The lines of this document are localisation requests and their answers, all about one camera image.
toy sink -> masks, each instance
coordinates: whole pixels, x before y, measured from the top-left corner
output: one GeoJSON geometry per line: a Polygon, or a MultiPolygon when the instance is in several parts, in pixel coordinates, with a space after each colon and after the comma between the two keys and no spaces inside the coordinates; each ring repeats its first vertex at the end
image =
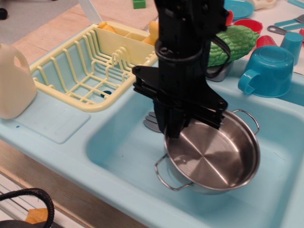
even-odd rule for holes
{"type": "MultiPolygon", "coordinates": [[[[58,78],[49,57],[42,57],[39,65],[58,78]]],[[[260,124],[256,136],[261,163],[256,176],[248,185],[221,195],[203,195],[189,189],[174,192],[161,184],[154,165],[164,155],[164,136],[144,126],[143,120],[153,110],[153,103],[134,92],[132,86],[107,108],[93,112],[84,112],[39,90],[20,116],[0,120],[0,138],[148,227],[301,227],[304,107],[294,96],[304,89],[304,78],[294,74],[292,90],[287,94],[290,97],[245,95],[237,86],[246,62],[235,61],[222,82],[208,81],[227,100],[229,110],[246,110],[260,124]]],[[[241,117],[255,131],[252,120],[241,117]]],[[[159,171],[170,185],[179,187],[166,163],[159,165],[159,171]]]]}

blue plastic plate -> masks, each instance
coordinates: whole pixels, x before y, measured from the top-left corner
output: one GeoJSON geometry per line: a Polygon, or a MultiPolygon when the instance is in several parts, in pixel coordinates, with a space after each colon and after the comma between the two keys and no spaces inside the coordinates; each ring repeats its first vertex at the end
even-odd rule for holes
{"type": "Polygon", "coordinates": [[[244,0],[225,0],[224,8],[233,12],[233,20],[249,17],[255,9],[250,2],[244,0]]]}

pot handle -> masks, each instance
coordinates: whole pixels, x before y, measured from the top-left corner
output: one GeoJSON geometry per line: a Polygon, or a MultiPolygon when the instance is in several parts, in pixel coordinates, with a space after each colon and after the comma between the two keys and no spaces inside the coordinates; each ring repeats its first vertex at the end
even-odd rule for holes
{"type": "Polygon", "coordinates": [[[185,185],[183,185],[183,186],[181,186],[181,187],[179,187],[179,188],[174,188],[174,187],[170,186],[169,184],[167,184],[167,183],[163,180],[163,178],[160,176],[160,174],[159,174],[159,172],[158,172],[158,167],[157,167],[157,166],[158,166],[158,165],[162,162],[162,160],[164,160],[166,157],[168,157],[167,154],[165,154],[164,156],[162,156],[162,158],[159,159],[158,162],[156,162],[156,164],[155,164],[155,166],[154,166],[156,175],[157,175],[158,179],[160,179],[161,183],[162,183],[164,186],[166,186],[168,189],[171,189],[171,190],[173,190],[173,191],[179,191],[179,190],[182,190],[182,189],[184,189],[184,188],[190,186],[193,182],[191,182],[191,183],[189,183],[189,184],[185,184],[185,185]]]}
{"type": "Polygon", "coordinates": [[[260,125],[258,124],[257,120],[253,117],[253,115],[250,114],[249,112],[246,112],[246,111],[243,110],[243,109],[234,110],[232,113],[236,113],[236,112],[243,112],[243,113],[249,115],[249,116],[253,119],[253,121],[256,123],[256,127],[257,127],[257,130],[256,130],[256,132],[255,132],[254,134],[257,134],[258,131],[260,130],[260,125]]]}

wooden table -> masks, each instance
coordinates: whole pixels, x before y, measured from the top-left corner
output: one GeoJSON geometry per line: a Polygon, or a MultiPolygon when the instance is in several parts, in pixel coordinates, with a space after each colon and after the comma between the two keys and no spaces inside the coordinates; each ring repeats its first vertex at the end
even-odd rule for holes
{"type": "MultiPolygon", "coordinates": [[[[115,21],[137,29],[146,29],[148,23],[158,16],[153,0],[146,0],[146,8],[137,10],[133,9],[132,0],[92,2],[103,20],[115,21]]],[[[90,24],[78,4],[17,41],[13,46],[32,63],[90,24]]],[[[3,175],[24,188],[44,189],[51,196],[56,209],[83,226],[144,227],[3,141],[0,141],[0,153],[0,172],[3,175]]]]}

green toy block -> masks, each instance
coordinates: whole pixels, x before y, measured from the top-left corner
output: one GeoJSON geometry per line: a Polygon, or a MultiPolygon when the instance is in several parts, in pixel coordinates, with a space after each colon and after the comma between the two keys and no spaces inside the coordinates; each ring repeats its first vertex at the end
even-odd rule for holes
{"type": "Polygon", "coordinates": [[[134,9],[144,9],[146,8],[146,0],[133,0],[134,9]]]}

